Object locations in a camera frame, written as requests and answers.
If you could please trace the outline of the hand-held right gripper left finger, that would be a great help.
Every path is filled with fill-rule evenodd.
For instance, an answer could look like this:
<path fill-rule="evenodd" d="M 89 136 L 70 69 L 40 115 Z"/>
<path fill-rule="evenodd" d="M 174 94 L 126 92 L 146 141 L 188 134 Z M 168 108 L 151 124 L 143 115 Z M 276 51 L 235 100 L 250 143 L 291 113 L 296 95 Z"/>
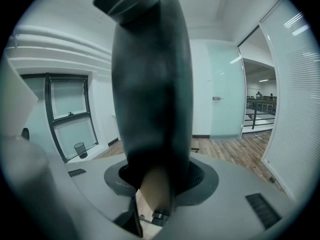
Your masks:
<path fill-rule="evenodd" d="M 127 166 L 124 155 L 67 163 L 67 171 L 84 170 L 71 179 L 84 197 L 117 227 L 137 237 L 143 235 L 140 224 L 137 190 L 120 177 Z"/>

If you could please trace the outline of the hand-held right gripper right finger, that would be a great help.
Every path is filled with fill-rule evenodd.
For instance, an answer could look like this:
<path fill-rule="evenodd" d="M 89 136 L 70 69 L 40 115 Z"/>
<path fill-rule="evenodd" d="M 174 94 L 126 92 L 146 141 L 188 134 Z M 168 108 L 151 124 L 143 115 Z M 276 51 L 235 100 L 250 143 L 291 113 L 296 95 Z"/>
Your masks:
<path fill-rule="evenodd" d="M 294 203 L 252 171 L 212 157 L 192 162 L 214 170 L 192 188 L 213 191 L 200 204 L 179 206 L 159 233 L 161 240 L 274 240 L 284 229 Z"/>

